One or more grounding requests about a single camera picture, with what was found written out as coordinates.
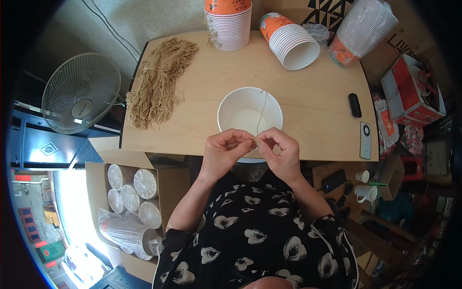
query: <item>electric fan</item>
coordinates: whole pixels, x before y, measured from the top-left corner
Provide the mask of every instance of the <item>electric fan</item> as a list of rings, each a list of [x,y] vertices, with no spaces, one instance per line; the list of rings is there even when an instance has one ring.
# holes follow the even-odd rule
[[[120,89],[120,72],[107,56],[83,53],[61,64],[50,77],[42,98],[42,114],[60,134],[76,134],[101,120]]]

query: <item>mug handle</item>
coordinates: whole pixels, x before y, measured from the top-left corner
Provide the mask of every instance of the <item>mug handle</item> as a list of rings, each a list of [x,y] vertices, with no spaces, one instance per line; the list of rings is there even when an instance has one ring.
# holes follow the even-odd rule
[[[356,196],[356,201],[357,201],[358,203],[360,203],[360,204],[366,200],[366,197],[363,197],[361,200],[358,199],[358,197],[359,197],[359,196]]]

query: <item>string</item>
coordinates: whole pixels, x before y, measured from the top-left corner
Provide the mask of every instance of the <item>string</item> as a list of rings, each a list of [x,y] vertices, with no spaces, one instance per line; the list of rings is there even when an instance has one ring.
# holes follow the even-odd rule
[[[260,119],[258,120],[258,124],[257,124],[257,135],[258,135],[258,127],[260,126],[260,121],[261,121],[261,117],[263,116],[263,111],[265,110],[265,106],[266,106],[266,99],[268,98],[268,92],[265,91],[265,103],[263,104],[263,109],[261,110],[261,114],[260,114]]]

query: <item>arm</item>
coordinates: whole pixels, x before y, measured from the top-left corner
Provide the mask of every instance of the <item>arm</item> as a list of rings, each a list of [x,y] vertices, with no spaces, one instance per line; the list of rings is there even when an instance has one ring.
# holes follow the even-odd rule
[[[196,231],[213,186],[238,159],[255,148],[251,138],[250,133],[238,129],[228,129],[207,138],[199,176],[173,210],[166,231]]]
[[[333,215],[329,204],[310,186],[300,171],[300,149],[296,140],[277,128],[270,128],[261,132],[255,142],[271,171],[292,188],[300,211],[308,221]],[[279,154],[273,153],[275,145],[281,148]]]

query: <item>bundle of twine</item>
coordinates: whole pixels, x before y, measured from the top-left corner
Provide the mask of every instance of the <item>bundle of twine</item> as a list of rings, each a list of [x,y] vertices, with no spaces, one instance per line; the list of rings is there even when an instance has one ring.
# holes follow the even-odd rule
[[[127,112],[132,125],[146,129],[152,122],[164,123],[181,99],[175,83],[199,51],[199,46],[176,37],[154,49],[138,76],[135,88],[127,92]]]

